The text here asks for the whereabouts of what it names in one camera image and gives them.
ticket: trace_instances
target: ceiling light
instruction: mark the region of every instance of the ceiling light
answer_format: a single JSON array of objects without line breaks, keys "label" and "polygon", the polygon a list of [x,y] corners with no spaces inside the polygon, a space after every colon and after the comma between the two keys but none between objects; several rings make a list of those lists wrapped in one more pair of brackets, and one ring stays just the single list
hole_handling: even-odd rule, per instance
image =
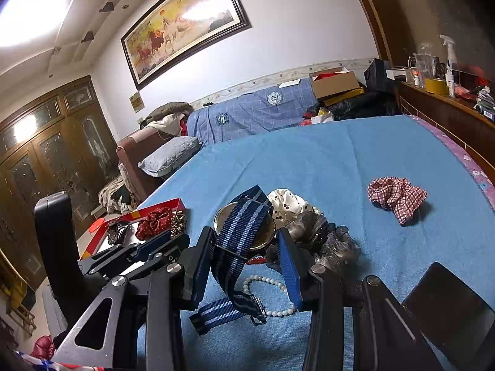
[{"label": "ceiling light", "polygon": [[0,12],[0,47],[46,34],[65,18],[70,0],[8,0]]}]

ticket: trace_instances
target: black bag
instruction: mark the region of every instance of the black bag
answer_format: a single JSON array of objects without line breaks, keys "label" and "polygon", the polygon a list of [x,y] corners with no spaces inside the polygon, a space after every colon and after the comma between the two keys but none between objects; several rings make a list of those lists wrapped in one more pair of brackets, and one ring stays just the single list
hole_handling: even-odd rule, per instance
[{"label": "black bag", "polygon": [[327,109],[332,112],[335,121],[398,114],[394,95],[378,91],[344,99]]},{"label": "black bag", "polygon": [[390,62],[375,58],[364,72],[367,90],[394,93],[394,81],[387,78],[390,69]]}]

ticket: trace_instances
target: brown sofa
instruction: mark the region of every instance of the brown sofa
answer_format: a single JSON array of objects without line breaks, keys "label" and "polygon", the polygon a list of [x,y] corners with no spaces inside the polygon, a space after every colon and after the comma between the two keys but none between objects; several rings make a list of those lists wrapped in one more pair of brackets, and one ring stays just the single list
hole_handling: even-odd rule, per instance
[{"label": "brown sofa", "polygon": [[172,135],[153,127],[145,127],[117,144],[117,156],[127,169],[139,201],[148,198],[163,183],[163,179],[149,176],[138,167],[138,163],[172,138]]}]

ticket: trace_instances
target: pearl bracelet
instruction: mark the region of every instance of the pearl bracelet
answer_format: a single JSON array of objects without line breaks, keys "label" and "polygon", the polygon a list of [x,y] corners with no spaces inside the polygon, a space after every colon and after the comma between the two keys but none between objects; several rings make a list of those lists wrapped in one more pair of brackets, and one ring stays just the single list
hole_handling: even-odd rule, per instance
[{"label": "pearl bracelet", "polygon": [[[287,288],[285,287],[285,285],[281,281],[271,279],[270,277],[258,276],[258,275],[251,275],[244,280],[243,292],[245,294],[251,294],[251,292],[249,291],[249,285],[251,284],[251,282],[253,280],[257,280],[260,282],[266,282],[268,284],[273,284],[273,285],[277,286],[279,289],[281,289],[281,291],[285,292],[285,294],[289,295]],[[269,311],[267,309],[265,310],[266,315],[269,317],[286,317],[288,315],[292,315],[296,311],[297,310],[295,309],[295,306],[293,303],[291,303],[291,306],[288,309],[284,309],[283,311]]]}]

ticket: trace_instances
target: black phone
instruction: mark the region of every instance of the black phone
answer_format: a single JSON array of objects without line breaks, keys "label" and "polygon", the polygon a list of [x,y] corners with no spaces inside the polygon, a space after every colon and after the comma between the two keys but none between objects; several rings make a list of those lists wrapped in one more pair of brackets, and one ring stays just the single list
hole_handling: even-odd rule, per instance
[{"label": "black phone", "polygon": [[402,305],[459,370],[493,369],[495,312],[446,267],[431,264]]}]

